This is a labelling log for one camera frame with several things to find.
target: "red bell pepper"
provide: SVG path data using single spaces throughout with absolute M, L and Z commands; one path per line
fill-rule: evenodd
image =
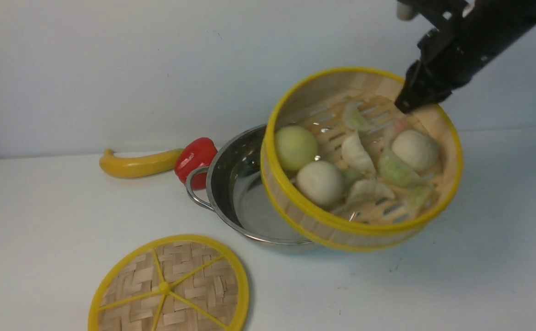
M 174 172 L 182 184 L 186 184 L 188 174 L 201 167 L 210 166 L 217 155 L 217 147 L 209 138 L 199 138 L 186 146 L 176 161 Z M 192 179 L 192 189 L 202 190 L 207 187 L 207 173 L 198 174 Z

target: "steamer basket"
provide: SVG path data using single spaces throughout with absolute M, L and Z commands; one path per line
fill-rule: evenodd
M 463 171 L 462 147 L 455 127 L 438 105 L 417 109 L 406 117 L 415 129 L 426 131 L 440 145 L 440 168 L 423 178 L 439 193 L 438 202 L 417 218 L 404 219 L 404 207 L 396 201 L 377 201 L 361 206 L 366 217 L 379 218 L 383 225 L 349 222 L 320 209 L 306 199 L 280 167 L 274 133 L 295 123 L 313 132 L 321 159 L 347 168 L 340 145 L 347 136 L 341 113 L 348 101 L 362 101 L 363 115 L 379 130 L 362 138 L 374 163 L 381 148 L 382 129 L 404 115 L 394 107 L 403 79 L 368 68 L 336 68 L 306 78 L 293 87 L 274 108 L 261 151 L 261 173 L 270 202 L 280 215 L 308 239 L 333 249 L 368 251 L 397 245 L 409 239 L 438 216 L 453 199 Z

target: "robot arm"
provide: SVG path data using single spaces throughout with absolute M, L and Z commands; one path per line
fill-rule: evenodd
M 434 25 L 417 44 L 395 105 L 403 113 L 440 103 L 536 25 L 536 0 L 398 0 L 399 19 Z

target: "metal pot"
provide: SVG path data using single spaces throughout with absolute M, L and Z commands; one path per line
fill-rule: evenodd
M 209 167 L 188 175 L 186 191 L 197 205 L 214 211 L 245 237 L 287 251 L 306 251 L 316 244 L 291 228 L 272 207 L 260 175 L 260 149 L 266 126 L 241 133 L 217 153 Z M 209 202 L 196 196 L 192 178 L 207 173 Z

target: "toy banana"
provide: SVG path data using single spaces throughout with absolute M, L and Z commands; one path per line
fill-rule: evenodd
M 172 149 L 142 157 L 116 157 L 113 151 L 106 149 L 100 158 L 100 169 L 117 178 L 136 178 L 169 171 L 176 165 L 176 160 L 184 149 Z

